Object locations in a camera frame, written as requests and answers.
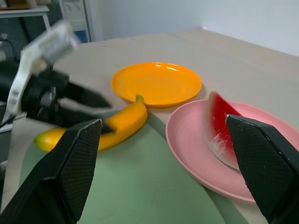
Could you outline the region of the white desk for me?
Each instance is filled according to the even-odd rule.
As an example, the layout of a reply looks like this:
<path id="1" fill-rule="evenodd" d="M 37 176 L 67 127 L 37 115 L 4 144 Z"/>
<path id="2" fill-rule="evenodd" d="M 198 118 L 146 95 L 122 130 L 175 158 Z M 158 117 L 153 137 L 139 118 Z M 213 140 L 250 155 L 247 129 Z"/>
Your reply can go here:
<path id="1" fill-rule="evenodd" d="M 46 5 L 38 6 L 32 9 L 19 9 L 19 10 L 17 9 L 5 10 L 4 8 L 0 8 L 0 19 L 41 16 L 43 18 L 45 27 L 48 30 L 50 28 L 49 19 L 47 16 L 48 12 L 49 12 L 49 8 Z"/>

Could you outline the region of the green plate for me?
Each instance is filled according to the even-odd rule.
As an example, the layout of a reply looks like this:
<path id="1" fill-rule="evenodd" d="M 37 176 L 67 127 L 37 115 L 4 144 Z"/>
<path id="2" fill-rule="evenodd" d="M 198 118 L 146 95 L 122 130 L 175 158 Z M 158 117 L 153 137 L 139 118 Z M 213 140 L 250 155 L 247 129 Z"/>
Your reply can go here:
<path id="1" fill-rule="evenodd" d="M 134 135 L 98 153 L 78 224 L 249 223 L 184 170 L 168 146 L 164 122 L 149 114 Z"/>

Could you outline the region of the yellow banana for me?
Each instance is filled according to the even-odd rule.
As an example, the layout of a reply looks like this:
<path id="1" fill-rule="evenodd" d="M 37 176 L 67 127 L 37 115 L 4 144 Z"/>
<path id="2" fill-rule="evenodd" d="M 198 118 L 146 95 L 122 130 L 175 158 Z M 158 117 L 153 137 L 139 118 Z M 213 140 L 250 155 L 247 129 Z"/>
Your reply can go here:
<path id="1" fill-rule="evenodd" d="M 98 151 L 100 152 L 122 143 L 145 124 L 147 116 L 148 111 L 143 97 L 136 95 L 134 103 L 126 106 L 123 110 L 106 120 L 109 125 L 116 128 L 116 132 L 101 135 Z M 66 129 L 61 127 L 44 131 L 35 137 L 34 143 L 44 151 L 51 151 L 65 131 Z"/>

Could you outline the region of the yellow plate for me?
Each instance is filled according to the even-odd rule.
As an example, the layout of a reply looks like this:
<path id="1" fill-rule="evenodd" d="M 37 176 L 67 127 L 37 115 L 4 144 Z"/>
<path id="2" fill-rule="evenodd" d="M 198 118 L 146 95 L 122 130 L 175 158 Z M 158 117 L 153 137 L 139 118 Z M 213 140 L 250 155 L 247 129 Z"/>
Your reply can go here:
<path id="1" fill-rule="evenodd" d="M 111 78 L 114 93 L 127 102 L 143 97 L 151 108 L 173 107 L 195 97 L 202 88 L 200 76 L 181 65 L 161 62 L 137 63 L 120 69 Z"/>

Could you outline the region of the pink plate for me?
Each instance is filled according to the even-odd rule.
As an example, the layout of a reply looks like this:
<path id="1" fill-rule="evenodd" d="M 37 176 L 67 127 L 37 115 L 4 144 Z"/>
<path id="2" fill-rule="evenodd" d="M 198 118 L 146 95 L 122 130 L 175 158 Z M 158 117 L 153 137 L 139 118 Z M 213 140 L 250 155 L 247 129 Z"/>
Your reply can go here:
<path id="1" fill-rule="evenodd" d="M 222 163 L 203 139 L 202 116 L 207 100 L 197 100 L 176 109 L 166 125 L 168 144 L 183 167 L 199 183 L 224 196 L 253 203 L 242 175 Z"/>

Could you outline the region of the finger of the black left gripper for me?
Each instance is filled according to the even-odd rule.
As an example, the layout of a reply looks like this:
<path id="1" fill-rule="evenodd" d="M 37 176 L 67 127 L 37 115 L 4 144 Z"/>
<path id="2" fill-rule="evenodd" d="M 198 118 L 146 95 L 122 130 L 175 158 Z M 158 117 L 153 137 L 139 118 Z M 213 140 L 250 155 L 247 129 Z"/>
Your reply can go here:
<path id="1" fill-rule="evenodd" d="M 61 106 L 58 102 L 53 103 L 53 124 L 56 126 L 69 128 L 76 124 L 94 119 L 101 119 L 103 123 L 101 130 L 102 134 L 116 132 L 115 127 L 111 127 L 100 115 L 93 115 L 89 112 L 69 109 Z"/>
<path id="2" fill-rule="evenodd" d="M 64 96 L 92 108 L 112 107 L 111 103 L 101 94 L 71 82 L 67 84 Z"/>

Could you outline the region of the red watermelon slice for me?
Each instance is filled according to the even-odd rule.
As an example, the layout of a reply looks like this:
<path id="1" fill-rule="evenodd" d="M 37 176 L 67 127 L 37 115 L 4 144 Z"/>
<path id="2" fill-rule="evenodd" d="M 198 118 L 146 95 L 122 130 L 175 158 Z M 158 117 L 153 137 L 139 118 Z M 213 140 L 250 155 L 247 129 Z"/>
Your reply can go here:
<path id="1" fill-rule="evenodd" d="M 211 92 L 203 115 L 204 140 L 221 162 L 238 170 L 237 158 L 226 124 L 228 114 L 241 115 L 219 93 Z"/>

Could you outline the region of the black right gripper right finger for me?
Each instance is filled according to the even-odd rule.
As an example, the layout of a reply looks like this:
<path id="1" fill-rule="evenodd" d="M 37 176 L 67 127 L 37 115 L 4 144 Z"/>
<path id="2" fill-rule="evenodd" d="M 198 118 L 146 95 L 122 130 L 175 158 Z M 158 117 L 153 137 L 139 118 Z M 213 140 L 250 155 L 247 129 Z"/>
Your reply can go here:
<path id="1" fill-rule="evenodd" d="M 299 151 L 273 126 L 227 115 L 240 172 L 269 224 L 299 224 Z"/>

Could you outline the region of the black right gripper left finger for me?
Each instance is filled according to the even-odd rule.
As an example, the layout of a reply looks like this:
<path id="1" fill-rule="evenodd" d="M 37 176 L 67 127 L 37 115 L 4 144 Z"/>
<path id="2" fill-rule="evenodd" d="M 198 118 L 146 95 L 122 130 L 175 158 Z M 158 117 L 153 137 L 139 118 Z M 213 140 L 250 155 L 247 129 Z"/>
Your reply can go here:
<path id="1" fill-rule="evenodd" d="M 93 181 L 102 120 L 68 128 L 31 170 L 0 224 L 76 224 Z"/>

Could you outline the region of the white cabinet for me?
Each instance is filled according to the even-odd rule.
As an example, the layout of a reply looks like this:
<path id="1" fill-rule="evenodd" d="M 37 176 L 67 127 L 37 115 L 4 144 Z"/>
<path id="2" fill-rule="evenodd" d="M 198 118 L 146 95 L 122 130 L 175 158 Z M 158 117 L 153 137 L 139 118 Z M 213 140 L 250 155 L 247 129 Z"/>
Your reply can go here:
<path id="1" fill-rule="evenodd" d="M 68 21 L 82 43 L 104 39 L 101 0 L 59 0 L 64 20 Z"/>

